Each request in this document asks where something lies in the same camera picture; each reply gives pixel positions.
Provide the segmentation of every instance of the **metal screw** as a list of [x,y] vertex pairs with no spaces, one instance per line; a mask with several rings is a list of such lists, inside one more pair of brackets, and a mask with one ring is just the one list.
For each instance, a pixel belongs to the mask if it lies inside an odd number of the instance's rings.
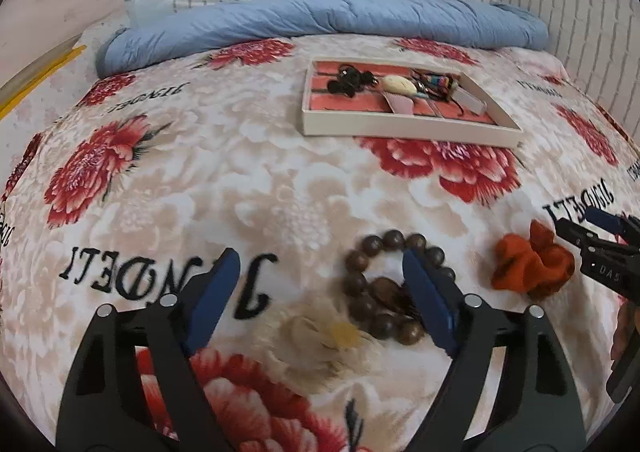
[[95,313],[98,315],[98,317],[105,318],[108,317],[112,311],[113,306],[111,304],[102,304],[100,307],[98,307]]
[[532,306],[529,306],[529,313],[533,318],[542,318],[545,315],[545,310],[543,310],[542,307],[533,304]]
[[480,307],[482,305],[482,299],[473,293],[465,295],[465,304],[469,307]]
[[167,293],[166,295],[162,295],[160,297],[160,305],[163,307],[175,306],[177,302],[178,297],[173,293]]

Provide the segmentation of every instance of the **orange fabric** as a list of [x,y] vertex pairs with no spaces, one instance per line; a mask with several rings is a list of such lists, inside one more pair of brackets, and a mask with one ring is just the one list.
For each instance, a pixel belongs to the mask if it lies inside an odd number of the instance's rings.
[[574,274],[570,251],[554,244],[554,233],[533,220],[529,240],[508,233],[495,245],[498,267],[491,279],[495,289],[528,293],[542,299],[558,291]]

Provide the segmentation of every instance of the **bed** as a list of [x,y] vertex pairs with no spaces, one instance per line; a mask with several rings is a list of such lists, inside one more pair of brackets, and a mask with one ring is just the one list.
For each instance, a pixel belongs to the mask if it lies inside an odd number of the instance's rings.
[[[304,137],[308,61],[344,53],[464,70],[523,128],[522,146]],[[526,236],[532,219],[582,222],[587,205],[637,212],[637,175],[627,169],[638,157],[540,51],[324,34],[253,40],[109,76],[33,137],[4,190],[0,371],[53,440],[66,374],[95,309],[143,307],[233,247],[241,283],[192,366],[237,450],[344,450],[350,400],[365,421],[359,450],[402,450],[446,374],[446,354],[429,338],[386,341],[378,368],[293,385],[260,364],[257,342],[274,313],[318,299],[342,310],[344,255],[391,228],[441,247],[462,291],[522,311],[527,297],[491,288],[498,239]],[[399,255],[376,259],[366,275],[401,281]],[[619,305],[580,273],[542,302],[588,432],[612,408],[604,382]],[[494,358],[470,435],[490,413],[500,353]],[[144,350],[139,366],[156,428],[171,435]]]

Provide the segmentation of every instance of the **yellow strip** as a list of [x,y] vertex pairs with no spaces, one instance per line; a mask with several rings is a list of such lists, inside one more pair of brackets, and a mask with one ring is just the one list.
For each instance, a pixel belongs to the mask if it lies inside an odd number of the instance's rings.
[[18,103],[20,103],[25,96],[27,96],[35,87],[40,85],[50,74],[56,72],[60,67],[68,64],[71,60],[73,60],[78,54],[82,53],[86,49],[86,46],[79,46],[71,51],[69,51],[64,56],[59,59],[53,61],[49,64],[49,66],[45,67],[41,72],[33,79],[31,82],[27,83],[22,90],[18,92],[13,98],[5,101],[0,104],[0,119],[9,114]]

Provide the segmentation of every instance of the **black hair clip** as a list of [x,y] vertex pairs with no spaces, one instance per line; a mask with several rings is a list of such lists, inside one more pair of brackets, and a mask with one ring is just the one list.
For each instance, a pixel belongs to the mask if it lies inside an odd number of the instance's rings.
[[326,89],[331,94],[346,94],[350,98],[362,92],[367,85],[377,85],[378,80],[370,70],[360,72],[355,67],[344,64],[338,67],[337,80],[329,80]]

